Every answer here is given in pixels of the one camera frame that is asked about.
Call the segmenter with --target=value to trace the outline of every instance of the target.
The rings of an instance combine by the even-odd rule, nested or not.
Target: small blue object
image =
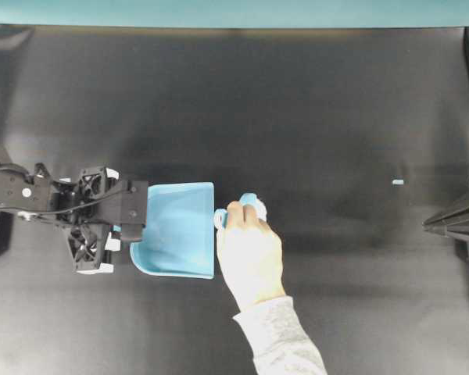
[[[213,278],[213,184],[148,188],[148,218],[131,258],[149,275]]]
[[[257,217],[267,221],[266,206],[257,198],[256,194],[244,193],[244,195],[240,197],[239,202],[242,205],[251,205],[254,209],[256,209]],[[217,229],[225,228],[227,224],[227,210],[216,209],[216,212],[213,215],[213,223]]]

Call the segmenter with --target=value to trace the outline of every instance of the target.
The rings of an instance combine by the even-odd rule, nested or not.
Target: human hand
[[[251,205],[232,202],[217,231],[217,258],[240,311],[285,295],[281,240]]]

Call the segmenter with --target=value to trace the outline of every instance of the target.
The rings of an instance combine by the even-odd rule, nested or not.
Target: black mat
[[[469,187],[461,29],[19,32],[0,28],[17,163],[212,181],[217,206],[255,191],[330,374],[469,374],[469,266],[421,227]],[[15,223],[0,374],[255,373],[221,275],[150,277],[122,253],[85,277],[66,252]]]

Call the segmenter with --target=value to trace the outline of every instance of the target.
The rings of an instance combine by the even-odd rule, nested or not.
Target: sleeve
[[[233,319],[252,347],[259,375],[326,375],[320,352],[300,325],[292,297],[262,302]]]

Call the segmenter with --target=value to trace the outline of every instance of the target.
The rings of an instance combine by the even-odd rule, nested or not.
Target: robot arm
[[[105,167],[75,182],[52,179],[41,163],[29,174],[0,146],[0,211],[60,228],[79,273],[112,272],[111,251],[142,240],[147,194],[146,181],[119,180]]]

